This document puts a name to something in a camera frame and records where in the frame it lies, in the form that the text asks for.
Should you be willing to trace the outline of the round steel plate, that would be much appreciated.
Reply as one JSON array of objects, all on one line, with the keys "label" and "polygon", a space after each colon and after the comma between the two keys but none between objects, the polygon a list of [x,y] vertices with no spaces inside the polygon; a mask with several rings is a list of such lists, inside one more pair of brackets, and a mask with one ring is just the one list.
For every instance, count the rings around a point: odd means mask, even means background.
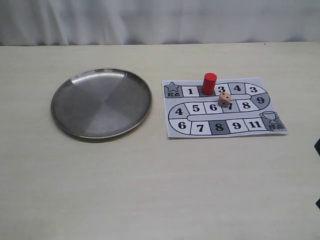
[{"label": "round steel plate", "polygon": [[66,80],[54,93],[50,112],[66,134],[102,142],[138,127],[152,108],[152,91],[139,75],[96,68]]}]

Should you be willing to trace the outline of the wooden die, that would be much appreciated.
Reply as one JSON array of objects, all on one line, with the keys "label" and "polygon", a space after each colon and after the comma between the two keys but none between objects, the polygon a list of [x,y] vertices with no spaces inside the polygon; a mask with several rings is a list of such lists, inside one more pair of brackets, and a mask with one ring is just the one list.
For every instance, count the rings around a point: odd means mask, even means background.
[{"label": "wooden die", "polygon": [[231,102],[231,96],[227,92],[222,92],[219,95],[218,105],[224,108],[228,108]]}]

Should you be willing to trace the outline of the red cylinder game piece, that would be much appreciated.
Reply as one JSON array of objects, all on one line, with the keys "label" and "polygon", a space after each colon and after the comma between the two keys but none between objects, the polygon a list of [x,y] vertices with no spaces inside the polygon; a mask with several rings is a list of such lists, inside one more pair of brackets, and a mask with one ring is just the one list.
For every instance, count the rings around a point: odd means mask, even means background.
[{"label": "red cylinder game piece", "polygon": [[203,84],[202,84],[202,93],[204,95],[212,95],[214,93],[214,88],[218,76],[215,73],[208,72],[204,75]]}]

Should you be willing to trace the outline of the paper number game board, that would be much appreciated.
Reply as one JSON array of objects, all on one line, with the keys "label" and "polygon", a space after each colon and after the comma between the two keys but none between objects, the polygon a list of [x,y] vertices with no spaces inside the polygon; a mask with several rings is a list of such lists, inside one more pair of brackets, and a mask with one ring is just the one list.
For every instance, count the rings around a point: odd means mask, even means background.
[{"label": "paper number game board", "polygon": [[[219,79],[212,95],[202,93],[201,80],[162,82],[169,138],[223,138],[281,135],[288,132],[261,78]],[[228,107],[218,104],[227,92]]]}]

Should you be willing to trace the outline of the white backdrop curtain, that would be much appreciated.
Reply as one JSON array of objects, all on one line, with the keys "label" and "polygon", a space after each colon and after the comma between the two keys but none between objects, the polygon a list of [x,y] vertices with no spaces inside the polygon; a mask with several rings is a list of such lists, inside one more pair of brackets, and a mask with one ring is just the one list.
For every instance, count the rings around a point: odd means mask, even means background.
[{"label": "white backdrop curtain", "polygon": [[3,46],[319,39],[317,0],[3,0],[0,3]]}]

